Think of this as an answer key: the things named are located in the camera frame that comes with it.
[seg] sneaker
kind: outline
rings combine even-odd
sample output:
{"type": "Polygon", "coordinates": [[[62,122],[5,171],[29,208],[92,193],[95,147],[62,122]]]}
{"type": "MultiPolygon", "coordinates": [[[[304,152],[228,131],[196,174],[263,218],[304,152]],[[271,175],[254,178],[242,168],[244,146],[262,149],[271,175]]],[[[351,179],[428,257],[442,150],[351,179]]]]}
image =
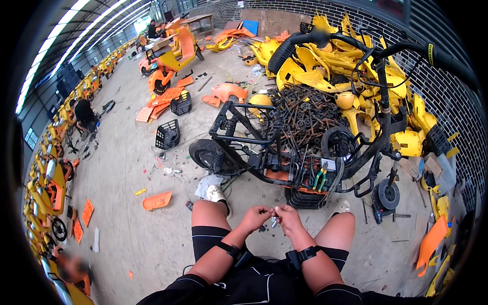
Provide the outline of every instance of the sneaker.
{"type": "Polygon", "coordinates": [[[334,213],[344,213],[344,212],[350,212],[351,211],[351,204],[347,199],[341,199],[339,200],[339,204],[337,207],[334,209],[332,214],[334,213]]]}
{"type": "MultiPolygon", "coordinates": [[[[225,200],[225,196],[220,187],[216,185],[211,185],[207,189],[207,199],[212,202],[217,202],[219,200],[225,200]]],[[[225,202],[227,203],[227,207],[229,208],[229,215],[227,215],[227,220],[229,220],[232,218],[232,209],[230,208],[227,200],[225,200],[225,202]]]]}

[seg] concrete floor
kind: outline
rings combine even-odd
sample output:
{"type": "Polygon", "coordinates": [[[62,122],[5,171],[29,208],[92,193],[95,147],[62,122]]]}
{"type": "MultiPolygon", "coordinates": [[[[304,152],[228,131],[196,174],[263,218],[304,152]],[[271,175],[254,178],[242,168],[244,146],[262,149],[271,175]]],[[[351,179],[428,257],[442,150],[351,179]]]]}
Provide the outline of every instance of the concrete floor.
{"type": "MultiPolygon", "coordinates": [[[[92,156],[85,161],[81,160],[82,154],[79,155],[80,165],[69,184],[68,194],[73,199],[67,203],[81,214],[86,199],[90,198],[95,211],[89,227],[82,224],[81,244],[77,245],[72,238],[68,239],[67,247],[82,251],[89,259],[94,274],[92,298],[97,304],[135,304],[150,293],[166,288],[181,276],[183,267],[194,263],[191,213],[184,203],[198,199],[194,192],[205,171],[186,156],[192,142],[209,138],[209,126],[219,111],[201,102],[201,97],[210,94],[215,84],[229,78],[234,81],[253,80],[249,92],[269,88],[264,85],[274,82],[253,76],[251,68],[243,65],[237,57],[237,50],[219,54],[206,50],[203,55],[204,61],[195,59],[173,78],[179,80],[190,73],[190,69],[194,71],[193,78],[203,72],[208,74],[187,87],[192,95],[192,110],[181,117],[167,110],[151,124],[135,121],[140,109],[149,101],[150,93],[148,78],[138,71],[139,59],[129,61],[127,56],[120,60],[109,80],[103,78],[103,89],[92,102],[99,112],[102,112],[102,105],[110,100],[117,104],[101,118],[98,149],[91,148],[92,156]],[[197,92],[210,76],[213,79],[201,92],[197,92]],[[159,168],[157,156],[151,151],[155,142],[153,132],[158,125],[175,118],[179,120],[181,141],[176,149],[167,153],[166,160],[160,161],[159,168]],[[165,167],[183,172],[167,175],[163,171],[165,167]],[[134,195],[143,188],[147,189],[145,193],[134,195]],[[143,209],[144,198],[169,190],[173,196],[168,206],[151,212],[143,209]],[[96,227],[100,230],[99,253],[90,250],[96,227]],[[129,278],[129,271],[133,272],[133,279],[129,278]]],[[[73,154],[67,157],[76,158],[73,154]]],[[[383,171],[377,182],[389,173],[391,161],[383,158],[380,167],[383,171]]],[[[368,169],[369,166],[360,170],[353,180],[358,181],[368,169]]],[[[362,201],[352,193],[336,194],[329,208],[300,210],[299,213],[305,228],[314,236],[330,217],[335,203],[340,198],[349,199],[351,212],[356,215],[356,234],[342,270],[345,283],[361,291],[374,290],[388,295],[400,292],[402,296],[416,296],[425,292],[435,272],[429,268],[424,277],[418,278],[414,264],[408,262],[415,216],[416,213],[430,215],[432,209],[429,203],[424,208],[420,192],[409,176],[403,170],[399,170],[399,175],[402,198],[397,212],[412,214],[412,218],[398,218],[393,223],[391,216],[386,216],[384,222],[377,225],[371,208],[366,207],[366,224],[362,201]],[[395,240],[409,241],[392,243],[395,240]]],[[[253,205],[285,203],[281,187],[262,183],[248,173],[239,177],[225,194],[234,210],[231,227],[236,227],[253,205]]],[[[366,203],[371,205],[369,195],[366,203]]],[[[269,231],[254,232],[249,236],[246,241],[248,248],[255,255],[285,258],[285,252],[291,249],[290,241],[279,227],[272,229],[270,224],[271,221],[266,223],[269,231]]]]}

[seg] pliers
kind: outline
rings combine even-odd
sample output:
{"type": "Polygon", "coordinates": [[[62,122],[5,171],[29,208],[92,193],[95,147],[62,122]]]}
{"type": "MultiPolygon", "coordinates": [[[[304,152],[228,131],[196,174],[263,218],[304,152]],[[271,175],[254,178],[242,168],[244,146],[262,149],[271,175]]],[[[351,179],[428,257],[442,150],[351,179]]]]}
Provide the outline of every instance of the pliers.
{"type": "Polygon", "coordinates": [[[315,181],[313,183],[313,188],[312,188],[313,190],[315,190],[317,188],[317,183],[319,182],[320,176],[323,176],[322,182],[320,183],[319,190],[318,190],[319,193],[322,193],[322,188],[324,187],[324,184],[325,184],[326,173],[327,173],[327,162],[324,163],[324,166],[322,166],[322,168],[320,169],[320,172],[315,177],[315,181]]]}

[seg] brick wall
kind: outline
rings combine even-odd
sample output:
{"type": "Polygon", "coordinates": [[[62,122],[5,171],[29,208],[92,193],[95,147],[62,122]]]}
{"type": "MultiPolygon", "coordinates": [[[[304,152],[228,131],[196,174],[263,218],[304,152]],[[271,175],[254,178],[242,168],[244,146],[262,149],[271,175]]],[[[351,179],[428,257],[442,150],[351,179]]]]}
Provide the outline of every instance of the brick wall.
{"type": "MultiPolygon", "coordinates": [[[[174,16],[180,16],[176,0],[169,4],[174,16]]],[[[347,7],[323,0],[246,0],[244,9],[282,10],[303,15],[326,14],[333,26],[340,25],[343,14],[347,13],[356,31],[372,27],[382,29],[387,42],[400,40],[400,29],[378,17],[365,13],[357,8],[347,7]]],[[[228,21],[239,20],[240,10],[236,0],[198,0],[198,7],[190,10],[190,17],[213,14],[213,23],[217,28],[224,28],[228,21]]],[[[411,29],[407,30],[412,37],[421,37],[411,29]]],[[[378,43],[379,35],[371,33],[373,41],[378,43]]],[[[408,72],[417,60],[418,55],[403,51],[395,55],[397,63],[408,72]]],[[[461,133],[452,144],[460,149],[457,157],[458,179],[466,179],[463,193],[467,211],[474,209],[475,189],[482,194],[485,190],[487,170],[487,130],[485,117],[480,102],[473,93],[447,72],[422,64],[411,76],[413,91],[426,101],[429,113],[435,115],[438,123],[448,135],[456,131],[461,133]]]]}

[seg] hand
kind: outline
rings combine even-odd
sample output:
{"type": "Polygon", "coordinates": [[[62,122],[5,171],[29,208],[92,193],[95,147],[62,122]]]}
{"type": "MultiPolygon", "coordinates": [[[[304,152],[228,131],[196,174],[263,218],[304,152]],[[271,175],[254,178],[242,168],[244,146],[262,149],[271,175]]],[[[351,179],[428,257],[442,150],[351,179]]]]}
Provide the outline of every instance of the hand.
{"type": "Polygon", "coordinates": [[[272,208],[265,205],[257,205],[247,210],[243,220],[239,224],[238,228],[244,230],[246,233],[251,234],[253,231],[259,229],[266,220],[271,218],[272,208]]]}
{"type": "Polygon", "coordinates": [[[276,206],[272,215],[278,217],[276,222],[281,225],[283,233],[289,238],[292,237],[293,233],[304,228],[297,210],[287,204],[276,206]]]}

